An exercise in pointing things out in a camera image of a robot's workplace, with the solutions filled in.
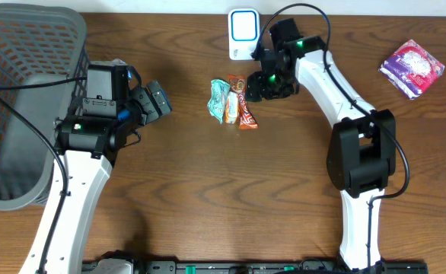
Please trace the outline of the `purple red tissue pack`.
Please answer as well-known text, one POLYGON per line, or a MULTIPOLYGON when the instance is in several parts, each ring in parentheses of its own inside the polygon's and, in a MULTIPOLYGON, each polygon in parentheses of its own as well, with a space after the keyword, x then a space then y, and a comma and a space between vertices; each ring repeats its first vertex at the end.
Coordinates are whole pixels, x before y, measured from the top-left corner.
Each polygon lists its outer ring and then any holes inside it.
POLYGON ((378 71, 410 100, 420 97, 444 72, 445 66, 408 40, 384 60, 378 71))

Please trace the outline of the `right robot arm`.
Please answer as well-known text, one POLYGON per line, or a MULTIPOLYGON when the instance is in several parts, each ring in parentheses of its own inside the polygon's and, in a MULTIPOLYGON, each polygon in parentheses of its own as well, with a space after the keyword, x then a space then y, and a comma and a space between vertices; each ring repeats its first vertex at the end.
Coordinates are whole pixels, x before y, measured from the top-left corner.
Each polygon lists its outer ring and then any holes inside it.
POLYGON ((395 171, 395 119, 377 111, 347 82, 319 36, 303 37, 293 19, 269 29, 272 49, 258 46, 261 69, 247 79, 248 101, 283 99, 304 86, 332 128, 327 173, 342 199, 342 267, 377 272, 378 220, 388 178, 395 171))

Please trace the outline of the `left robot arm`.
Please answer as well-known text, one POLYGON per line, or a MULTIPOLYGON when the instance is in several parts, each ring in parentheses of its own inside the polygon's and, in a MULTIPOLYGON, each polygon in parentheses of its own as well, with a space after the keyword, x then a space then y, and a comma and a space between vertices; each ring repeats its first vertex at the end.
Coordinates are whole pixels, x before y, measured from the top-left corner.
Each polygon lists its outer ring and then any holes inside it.
POLYGON ((97 202, 120 149, 139 128, 172 111, 158 81, 142 84, 136 69, 92 62, 81 109, 55 125, 57 167, 22 273, 80 273, 97 202))

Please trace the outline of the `orange white snack packet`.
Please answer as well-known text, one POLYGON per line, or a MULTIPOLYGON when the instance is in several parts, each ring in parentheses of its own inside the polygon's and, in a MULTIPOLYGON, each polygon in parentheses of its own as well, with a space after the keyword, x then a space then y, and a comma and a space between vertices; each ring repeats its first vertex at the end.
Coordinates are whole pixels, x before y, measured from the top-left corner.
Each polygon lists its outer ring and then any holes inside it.
POLYGON ((237 93, 230 91, 228 93, 226 106, 225 106, 225 122, 234 124, 237 121, 239 115, 239 103, 237 93))

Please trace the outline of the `orange red snack bar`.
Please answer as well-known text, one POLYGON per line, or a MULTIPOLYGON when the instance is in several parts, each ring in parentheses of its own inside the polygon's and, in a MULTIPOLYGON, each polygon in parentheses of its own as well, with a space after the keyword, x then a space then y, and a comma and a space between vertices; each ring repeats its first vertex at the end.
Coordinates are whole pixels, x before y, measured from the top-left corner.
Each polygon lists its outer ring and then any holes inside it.
POLYGON ((258 124, 249 111, 247 106, 246 95, 246 78, 243 75, 229 75, 228 76, 231 91, 237 94, 238 98, 238 111, 239 111, 239 129, 257 129, 258 124))

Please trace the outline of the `teal snack wrapper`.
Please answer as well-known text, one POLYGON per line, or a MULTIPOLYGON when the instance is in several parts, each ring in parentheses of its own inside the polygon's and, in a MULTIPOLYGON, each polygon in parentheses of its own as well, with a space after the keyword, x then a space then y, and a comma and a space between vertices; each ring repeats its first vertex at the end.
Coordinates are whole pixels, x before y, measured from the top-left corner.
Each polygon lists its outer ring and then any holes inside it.
POLYGON ((223 123, 226 101, 230 92, 230 85, 221 79, 211 80, 211 98, 207 103, 210 114, 223 123))

